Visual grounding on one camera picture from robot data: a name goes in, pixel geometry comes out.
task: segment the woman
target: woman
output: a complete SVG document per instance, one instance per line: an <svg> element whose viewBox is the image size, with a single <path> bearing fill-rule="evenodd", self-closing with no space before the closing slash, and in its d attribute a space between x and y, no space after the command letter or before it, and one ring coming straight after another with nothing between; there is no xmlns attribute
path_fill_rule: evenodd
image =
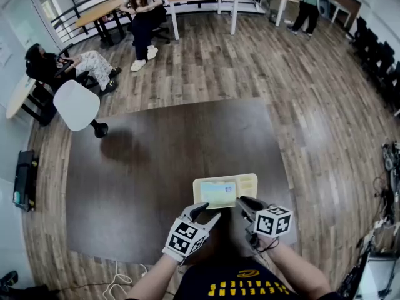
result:
<svg viewBox="0 0 400 300"><path fill-rule="evenodd" d="M165 19L166 11L162 5L162 0L124 0L119 7L122 12L130 13L134 17L132 33L135 37L136 60L132 64L132 71L139 71L158 52L151 44L151 31Z"/></svg>
<svg viewBox="0 0 400 300"><path fill-rule="evenodd" d="M113 68L97 51L88 51L78 57L61 57L46 52L38 43L31 46L26 55L26 74L36 80L50 85L57 91L68 80L75 80L84 71L96 78L102 95L115 90L118 86L113 79L121 72L120 67ZM68 62L71 65L60 75L59 71Z"/></svg>
<svg viewBox="0 0 400 300"><path fill-rule="evenodd" d="M317 0L301 0L300 1L300 13L293 26L287 27L293 34L298 34L299 29L309 17L309 25L306 34L311 38L313 36L314 29L317 26L317 20L319 17L319 11L317 7Z"/></svg>

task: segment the white pants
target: white pants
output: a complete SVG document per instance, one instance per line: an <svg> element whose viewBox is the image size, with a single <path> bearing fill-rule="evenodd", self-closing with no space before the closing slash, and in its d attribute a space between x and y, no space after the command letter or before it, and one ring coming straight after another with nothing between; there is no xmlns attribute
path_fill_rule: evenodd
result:
<svg viewBox="0 0 400 300"><path fill-rule="evenodd" d="M108 75L113 67L97 51L84 52L80 57L81 63L76 66L76 76L85 71L90 71L90 74L98 81L100 88L105 90L110 82Z"/></svg>

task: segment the person in black shirt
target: person in black shirt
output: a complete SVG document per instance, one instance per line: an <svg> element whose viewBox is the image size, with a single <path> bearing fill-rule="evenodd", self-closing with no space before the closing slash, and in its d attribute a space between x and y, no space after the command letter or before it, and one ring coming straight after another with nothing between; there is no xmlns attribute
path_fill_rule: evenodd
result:
<svg viewBox="0 0 400 300"><path fill-rule="evenodd" d="M267 249L273 240L258 236ZM174 300L192 299L273 299L340 300L325 275L283 243L265 251L295 290L292 292L271 271L250 259L217 263L208 261L191 267L183 276ZM179 266L164 254L157 264L128 293L129 299L161 300Z"/></svg>
<svg viewBox="0 0 400 300"><path fill-rule="evenodd" d="M102 94L106 94L117 88L113 77L121 72L121 68L113 68L97 51L84 52L78 57L61 57L46 52L38 43L28 49L25 60L26 74L50 85L54 92L66 81L75 80L84 71L90 71L99 83ZM56 76L67 63L69 67Z"/></svg>

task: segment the white chair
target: white chair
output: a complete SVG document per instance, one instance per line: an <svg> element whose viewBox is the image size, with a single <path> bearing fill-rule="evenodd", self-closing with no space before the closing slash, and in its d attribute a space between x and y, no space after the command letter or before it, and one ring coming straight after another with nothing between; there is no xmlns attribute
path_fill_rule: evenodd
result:
<svg viewBox="0 0 400 300"><path fill-rule="evenodd" d="M108 125L94 119L99 112L100 98L75 80L65 82L57 90L53 103L70 130L80 131L91 125L97 138L107 134Z"/></svg>

